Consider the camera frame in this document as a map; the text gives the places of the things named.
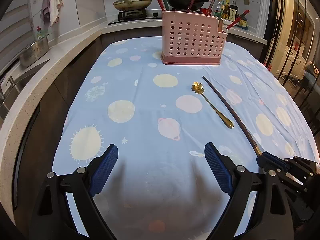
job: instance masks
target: patterned tablecloth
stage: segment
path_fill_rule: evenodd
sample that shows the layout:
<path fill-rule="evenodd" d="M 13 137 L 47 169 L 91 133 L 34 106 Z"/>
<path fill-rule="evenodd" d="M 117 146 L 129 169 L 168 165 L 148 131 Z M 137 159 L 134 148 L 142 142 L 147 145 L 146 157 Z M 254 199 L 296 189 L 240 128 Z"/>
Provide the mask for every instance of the patterned tablecloth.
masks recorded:
<path fill-rule="evenodd" d="M 251 145 L 203 75 L 261 150 L 319 161 L 300 110 L 247 50 L 226 42 L 218 66 L 164 65 L 160 54 L 161 37 L 119 41 L 101 53 L 70 107 L 53 162 L 53 171 L 68 174 L 109 144 L 118 147 L 119 159 L 94 201 L 119 240 L 206 239 L 229 200 L 204 158 L 208 142 L 236 165 L 258 171 Z M 232 130 L 191 91 L 194 81 L 234 123 Z M 245 230 L 254 200 L 252 192 L 237 234 Z M 86 234 L 72 194 L 68 201 Z"/>

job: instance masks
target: spoon handle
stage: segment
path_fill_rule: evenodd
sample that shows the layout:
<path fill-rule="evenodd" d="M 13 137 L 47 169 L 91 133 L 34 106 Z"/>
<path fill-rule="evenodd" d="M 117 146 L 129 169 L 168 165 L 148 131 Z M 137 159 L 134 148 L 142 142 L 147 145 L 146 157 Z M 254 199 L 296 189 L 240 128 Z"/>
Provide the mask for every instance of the spoon handle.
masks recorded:
<path fill-rule="evenodd" d="M 209 103 L 209 105 L 214 109 L 214 111 L 216 111 L 216 113 L 218 114 L 218 116 L 221 118 L 221 120 L 225 123 L 225 125 L 228 128 L 233 128 L 233 123 L 227 118 L 225 117 L 218 109 L 216 109 L 213 104 L 210 103 L 210 101 L 204 96 L 204 94 L 202 94 L 202 96 L 204 97 L 204 99 Z"/>

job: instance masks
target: pink plastic basket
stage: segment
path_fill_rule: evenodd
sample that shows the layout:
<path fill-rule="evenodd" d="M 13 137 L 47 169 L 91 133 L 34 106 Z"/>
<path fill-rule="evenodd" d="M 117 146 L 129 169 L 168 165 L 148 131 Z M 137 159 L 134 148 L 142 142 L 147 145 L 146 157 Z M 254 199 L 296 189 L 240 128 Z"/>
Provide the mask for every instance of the pink plastic basket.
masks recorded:
<path fill-rule="evenodd" d="M 162 55 L 167 65 L 219 65 L 227 33 L 213 16 L 162 12 Z"/>

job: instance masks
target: gold spoon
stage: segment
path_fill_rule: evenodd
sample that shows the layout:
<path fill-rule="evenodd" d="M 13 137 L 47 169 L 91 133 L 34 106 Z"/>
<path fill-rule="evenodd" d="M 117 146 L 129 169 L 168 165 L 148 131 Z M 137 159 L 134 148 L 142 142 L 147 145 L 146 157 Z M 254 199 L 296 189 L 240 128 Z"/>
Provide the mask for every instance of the gold spoon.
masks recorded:
<path fill-rule="evenodd" d="M 214 109 L 214 111 L 216 111 L 216 113 L 218 114 L 218 116 L 221 118 L 221 120 L 225 123 L 225 125 L 228 128 L 233 128 L 233 123 L 227 118 L 225 117 L 218 109 L 216 109 L 211 103 L 210 101 L 204 96 L 203 92 L 203 85 L 201 83 L 198 82 L 193 82 L 192 88 L 191 88 L 194 92 L 196 92 L 197 94 L 200 94 L 204 97 L 204 99 L 209 103 L 209 105 Z"/>

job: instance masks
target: metal screw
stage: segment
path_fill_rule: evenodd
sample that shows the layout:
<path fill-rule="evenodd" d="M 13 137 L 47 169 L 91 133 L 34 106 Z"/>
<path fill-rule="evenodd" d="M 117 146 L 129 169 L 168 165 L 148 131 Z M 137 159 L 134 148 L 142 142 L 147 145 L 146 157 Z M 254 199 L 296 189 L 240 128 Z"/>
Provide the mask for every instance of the metal screw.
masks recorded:
<path fill-rule="evenodd" d="M 270 170 L 268 173 L 269 173 L 269 175 L 272 176 L 272 177 L 276 175 L 276 172 L 273 171 L 273 170 Z"/>
<path fill-rule="evenodd" d="M 240 165 L 240 166 L 237 167 L 237 171 L 244 172 L 245 171 L 245 167 Z"/>
<path fill-rule="evenodd" d="M 84 172 L 85 172 L 85 167 L 80 167 L 80 168 L 78 168 L 78 169 L 77 169 L 77 172 L 78 172 L 79 174 L 84 173 Z"/>
<path fill-rule="evenodd" d="M 50 171 L 48 174 L 47 174 L 47 177 L 49 179 L 51 179 L 52 177 L 54 176 L 54 172 Z"/>

